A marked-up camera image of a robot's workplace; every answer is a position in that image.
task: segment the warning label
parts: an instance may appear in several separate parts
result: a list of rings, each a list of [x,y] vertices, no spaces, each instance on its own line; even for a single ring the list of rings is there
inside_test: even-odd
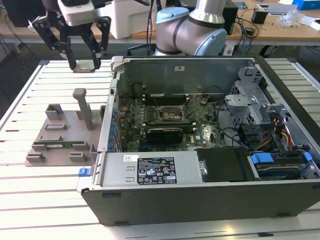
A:
[[[140,185],[177,183],[173,157],[138,158],[137,174]]]

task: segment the white box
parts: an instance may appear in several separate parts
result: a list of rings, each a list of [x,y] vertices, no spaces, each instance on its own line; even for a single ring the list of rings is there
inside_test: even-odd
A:
[[[162,8],[166,7],[166,0],[161,0]],[[111,20],[110,32],[116,39],[129,37],[131,34],[147,31],[150,6],[144,6],[133,0],[113,0],[103,8],[97,9],[101,17],[109,16]],[[152,8],[152,26],[156,30],[157,5],[154,1]]]
[[[320,18],[317,18],[314,20],[311,24],[310,27],[314,28],[315,30],[319,31],[320,30]]]

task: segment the green pcb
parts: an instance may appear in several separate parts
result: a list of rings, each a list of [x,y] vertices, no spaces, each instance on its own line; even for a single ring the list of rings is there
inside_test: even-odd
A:
[[[159,124],[159,111],[161,107],[167,109],[181,106],[145,106],[141,100],[127,99],[122,101],[121,127],[125,134],[123,150],[126,152],[167,152],[167,151],[193,151],[197,148],[225,147],[223,136],[220,136],[215,123],[216,102],[201,104],[203,96],[192,97],[183,106],[185,122],[179,124]],[[178,128],[183,129],[182,143],[175,145],[148,144],[146,132],[155,128]]]

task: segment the blue clip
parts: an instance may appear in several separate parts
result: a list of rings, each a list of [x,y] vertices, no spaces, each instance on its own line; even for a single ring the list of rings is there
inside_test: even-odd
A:
[[[303,155],[309,164],[312,163],[312,156],[309,152],[305,152]]]
[[[90,168],[80,168],[78,172],[78,177],[90,177]]]
[[[257,152],[251,156],[252,162],[254,164],[270,164],[274,163],[274,159],[268,152]]]

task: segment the desk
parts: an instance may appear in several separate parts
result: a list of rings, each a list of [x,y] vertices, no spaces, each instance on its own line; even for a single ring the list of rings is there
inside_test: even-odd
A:
[[[304,73],[305,77],[285,59],[267,61],[295,96],[301,97],[299,88],[309,84],[308,74]],[[48,104],[61,104],[64,111],[78,111],[72,93],[75,88],[86,88],[91,109],[99,110],[107,101],[110,79],[98,76],[109,76],[110,64],[110,60],[103,60],[101,69],[95,73],[72,73],[65,60],[39,65],[0,120],[1,239],[32,236],[34,240],[78,240],[95,236],[105,240],[260,240],[258,233],[274,234],[268,240],[320,239],[320,203],[296,217],[105,227],[76,190],[79,166],[25,167],[27,152],[47,118]],[[315,95],[315,91],[304,93]],[[310,107],[306,101],[301,104]]]
[[[276,4],[279,0],[266,0],[264,4]],[[244,1],[248,6],[248,9],[253,9],[257,4],[261,3],[260,1]],[[239,10],[238,16],[240,17],[245,10]],[[320,18],[320,9],[319,10],[304,10],[301,11],[306,16],[318,17]],[[251,21],[253,11],[247,11],[243,14],[243,18]],[[0,33],[3,34],[5,41],[8,43],[17,43],[19,42],[12,32],[7,27],[7,24],[4,19],[5,14],[2,14],[0,18]],[[267,16],[264,24],[257,24],[259,27],[259,35],[252,42],[253,45],[293,45],[293,46],[318,46],[320,45],[320,31],[301,25],[301,27],[285,27],[281,28],[277,23],[278,16]],[[13,28],[14,32],[25,42],[25,43],[43,43],[42,39],[38,36],[37,33],[30,31],[28,28]],[[92,28],[94,35],[99,39],[101,37],[100,31],[94,26]],[[156,31],[152,34],[152,42],[156,42]],[[235,25],[233,33],[227,36],[227,45],[232,46],[237,43],[241,38],[241,28],[238,24]],[[73,43],[82,43],[82,39],[74,38]],[[146,32],[139,32],[132,34],[128,38],[115,39],[110,35],[110,43],[116,44],[142,44],[146,42]]]

